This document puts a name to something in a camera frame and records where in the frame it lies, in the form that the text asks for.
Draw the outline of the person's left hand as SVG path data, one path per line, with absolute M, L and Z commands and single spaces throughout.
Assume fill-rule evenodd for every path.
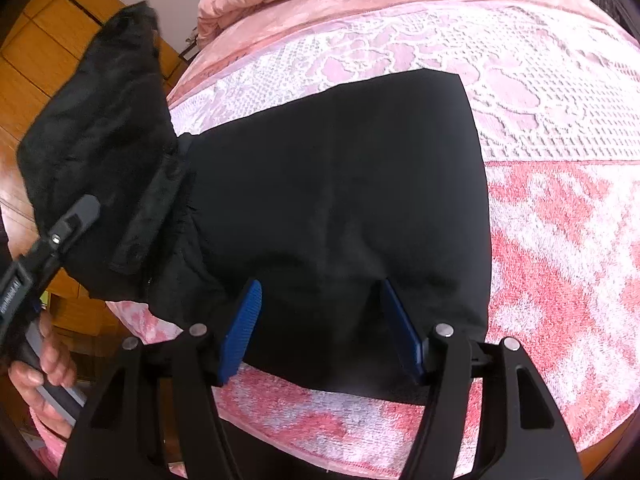
M 67 439 L 72 432 L 72 426 L 43 399 L 37 388 L 41 387 L 45 380 L 52 386 L 73 387 L 76 385 L 77 367 L 70 357 L 70 350 L 55 333 L 51 315 L 47 311 L 40 314 L 39 331 L 42 337 L 40 370 L 24 362 L 14 361 L 9 367 L 9 378 L 40 422 L 58 436 Z

